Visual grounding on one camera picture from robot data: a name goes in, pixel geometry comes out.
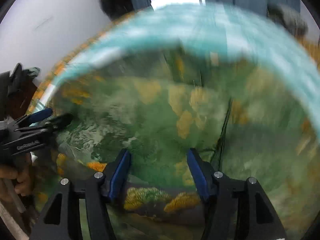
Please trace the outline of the person's left hand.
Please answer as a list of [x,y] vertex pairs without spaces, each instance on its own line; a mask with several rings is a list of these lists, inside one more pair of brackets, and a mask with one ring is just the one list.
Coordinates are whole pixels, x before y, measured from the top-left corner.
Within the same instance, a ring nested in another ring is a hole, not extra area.
[[34,176],[30,153],[25,154],[23,164],[23,168],[16,169],[1,163],[1,201],[5,203],[13,202],[2,179],[16,180],[14,190],[22,197],[31,195],[34,187]]

